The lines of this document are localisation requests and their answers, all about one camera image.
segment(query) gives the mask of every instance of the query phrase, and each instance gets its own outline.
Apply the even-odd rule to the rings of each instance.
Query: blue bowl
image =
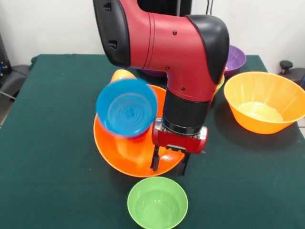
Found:
[[[144,133],[157,115],[154,91],[142,80],[121,79],[107,85],[96,102],[99,121],[124,137]]]

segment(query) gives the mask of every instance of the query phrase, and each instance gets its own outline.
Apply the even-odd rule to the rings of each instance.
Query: black knob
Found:
[[[284,70],[289,70],[289,68],[292,68],[292,67],[293,67],[293,64],[292,64],[292,62],[290,62],[290,61],[281,61],[281,62],[280,62],[280,66],[281,66],[281,68],[284,69]]]

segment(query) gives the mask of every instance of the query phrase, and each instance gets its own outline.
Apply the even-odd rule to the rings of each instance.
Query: purple bowl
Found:
[[[141,71],[143,73],[145,73],[146,75],[152,76],[152,77],[166,77],[166,72],[159,72],[159,71],[154,71],[154,70],[144,70],[141,69]]]
[[[246,60],[247,58],[243,51],[233,45],[230,45],[224,75],[232,75],[246,63]]]

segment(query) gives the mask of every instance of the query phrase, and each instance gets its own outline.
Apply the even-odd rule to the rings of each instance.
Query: floor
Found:
[[[8,98],[5,98],[3,96],[0,97],[0,129],[12,106],[13,102],[11,102]],[[305,117],[298,121],[298,125],[305,138]]]

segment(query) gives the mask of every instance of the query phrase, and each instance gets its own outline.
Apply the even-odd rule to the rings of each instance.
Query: yellow bowl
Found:
[[[225,84],[224,95],[236,121],[258,134],[279,132],[305,116],[305,91],[276,74],[238,74]]]
[[[218,84],[217,87],[216,87],[215,94],[220,90],[220,88],[222,87],[223,84],[224,84],[224,75],[223,75],[223,77],[221,78],[220,84]]]

